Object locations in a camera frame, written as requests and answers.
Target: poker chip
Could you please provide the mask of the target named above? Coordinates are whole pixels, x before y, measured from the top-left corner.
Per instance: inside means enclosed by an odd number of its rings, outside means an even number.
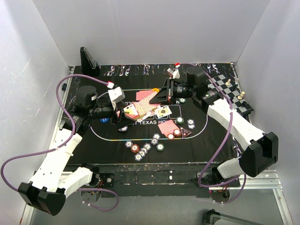
[[[144,151],[139,151],[139,154],[142,156],[142,157],[145,157],[146,153]]]
[[[151,139],[151,144],[156,145],[158,143],[158,139],[152,138]]]
[[[168,137],[169,140],[173,140],[174,139],[174,134],[168,134],[167,137]]]
[[[100,119],[100,122],[101,123],[107,123],[109,121],[109,118],[103,118],[103,119]]]
[[[126,141],[126,142],[125,142],[125,146],[126,146],[127,148],[131,148],[132,145],[133,145],[132,141]]]
[[[127,131],[127,129],[128,129],[128,127],[125,126],[125,127],[121,128],[121,129],[118,129],[118,131],[124,132],[124,131]]]
[[[189,119],[189,120],[187,120],[187,124],[195,124],[195,122],[194,122],[194,120]]]
[[[147,151],[151,149],[151,145],[149,143],[145,143],[144,147],[147,149]]]
[[[176,118],[176,123],[183,124],[183,122],[184,122],[184,120],[183,120],[182,117],[179,116],[179,117]]]
[[[153,135],[153,138],[156,138],[156,139],[159,140],[159,139],[160,139],[160,135],[159,135],[159,134],[154,134],[154,135]]]
[[[141,161],[141,159],[142,159],[142,156],[140,154],[135,155],[135,160],[136,161]]]
[[[157,151],[162,151],[164,150],[165,146],[162,144],[162,143],[159,143],[157,146],[156,146],[156,149]]]
[[[180,103],[185,103],[185,102],[186,102],[186,99],[185,99],[185,98],[180,98],[180,99],[179,99],[179,102],[180,102]]]
[[[195,124],[188,124],[187,126],[189,129],[194,129],[195,128]]]
[[[179,137],[181,135],[181,131],[179,129],[174,130],[174,136]]]
[[[145,147],[142,147],[140,151],[145,152],[145,154],[147,154],[148,150]]]
[[[133,153],[138,153],[139,150],[140,150],[140,148],[139,148],[139,146],[138,146],[137,144],[133,144],[133,145],[131,146],[131,151],[132,151]]]

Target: black stand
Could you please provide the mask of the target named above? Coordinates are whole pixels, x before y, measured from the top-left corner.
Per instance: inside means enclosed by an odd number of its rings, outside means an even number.
[[[99,64],[91,57],[86,47],[80,48],[80,58],[81,58],[82,74],[88,76],[100,75]]]

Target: red playing card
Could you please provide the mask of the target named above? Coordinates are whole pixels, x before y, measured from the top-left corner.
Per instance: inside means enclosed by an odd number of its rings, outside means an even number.
[[[139,102],[134,103],[135,108],[139,115],[145,115],[148,111],[151,111],[152,109],[156,109],[160,104],[150,104],[149,101],[156,96],[157,92],[151,93],[146,98],[142,99]]]
[[[173,120],[168,120],[167,122],[161,123],[158,125],[162,134],[166,137],[168,134],[173,134],[175,129],[179,129],[178,126],[173,122]]]
[[[152,90],[141,90],[141,91],[136,93],[136,100],[140,101],[140,100],[148,97],[152,93],[153,93]]]

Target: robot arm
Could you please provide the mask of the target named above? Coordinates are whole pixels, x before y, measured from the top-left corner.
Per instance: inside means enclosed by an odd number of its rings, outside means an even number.
[[[228,129],[231,112],[229,104],[223,95],[208,88],[207,76],[201,68],[188,68],[187,82],[174,79],[179,77],[177,68],[167,73],[170,78],[166,78],[162,89],[150,103],[169,105],[177,98],[192,98],[199,109]],[[254,127],[235,110],[232,110],[232,114],[231,134],[245,152],[240,158],[227,160],[212,168],[212,174],[204,177],[204,183],[219,184],[241,174],[255,177],[278,160],[278,137],[273,132],[266,134]]]
[[[68,108],[75,122],[76,133],[64,146],[49,152],[29,182],[22,182],[18,188],[18,192],[28,205],[55,216],[60,212],[70,194],[83,185],[95,187],[100,182],[99,168],[89,164],[81,165],[61,180],[60,177],[93,119],[112,118],[112,124],[117,129],[134,123],[134,120],[124,114],[125,104],[122,100],[125,96],[122,89],[117,87],[109,90],[109,97],[98,103],[96,88],[82,86],[79,89],[75,102]],[[61,145],[70,137],[71,130],[71,120],[63,116],[51,147]]]
[[[228,128],[230,113],[229,104],[225,99],[213,102],[207,114]],[[233,110],[231,134],[245,151],[240,158],[227,160],[213,170],[215,183],[227,178],[247,174],[255,177],[278,160],[278,137],[273,133],[266,134],[254,127],[240,114]]]

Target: white poker chip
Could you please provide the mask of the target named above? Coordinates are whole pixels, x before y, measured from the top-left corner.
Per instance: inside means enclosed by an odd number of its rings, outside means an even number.
[[[189,129],[194,129],[195,128],[195,124],[188,124],[187,126]]]
[[[195,122],[194,122],[194,120],[192,120],[192,119],[189,119],[189,120],[187,120],[187,124],[194,124]]]
[[[132,145],[133,145],[132,141],[126,141],[126,142],[125,142],[125,146],[126,146],[127,148],[131,148]]]
[[[144,157],[144,156],[146,155],[146,153],[145,153],[144,151],[142,151],[142,150],[139,151],[139,154],[140,154],[142,157]]]
[[[145,152],[145,154],[147,154],[148,150],[145,147],[142,147],[140,151]]]
[[[154,134],[154,135],[153,135],[153,138],[156,138],[156,139],[159,140],[159,139],[160,139],[160,135],[159,135],[159,134]]]
[[[145,143],[144,144],[144,147],[147,149],[147,150],[150,150],[151,149],[151,145],[149,143]]]
[[[152,138],[151,139],[151,144],[156,145],[158,143],[158,139]]]
[[[127,131],[127,129],[128,129],[128,127],[125,126],[125,127],[121,128],[121,129],[118,129],[118,131],[124,132],[124,131]]]
[[[137,154],[135,155],[135,160],[136,160],[136,161],[141,161],[141,159],[142,159],[142,156],[141,156],[140,154],[137,153]]]

